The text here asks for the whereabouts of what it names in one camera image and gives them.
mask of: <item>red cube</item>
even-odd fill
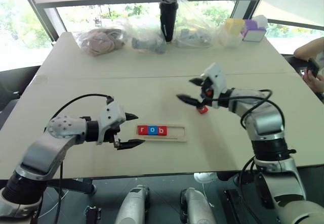
[[[148,134],[148,126],[147,125],[139,125],[139,126],[137,126],[137,134],[139,134],[139,135],[147,135]]]
[[[159,136],[166,136],[168,134],[168,128],[166,126],[158,126],[157,134]]]

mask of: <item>plastic bag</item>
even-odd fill
[[[98,56],[122,48],[128,40],[131,27],[127,18],[117,18],[111,25],[77,34],[74,39],[80,49]]]
[[[216,37],[216,26],[208,21],[188,0],[178,0],[179,8],[173,40],[178,47],[210,47]]]
[[[164,53],[166,39],[160,28],[160,21],[152,16],[135,16],[130,18],[133,29],[132,47],[143,52]]]

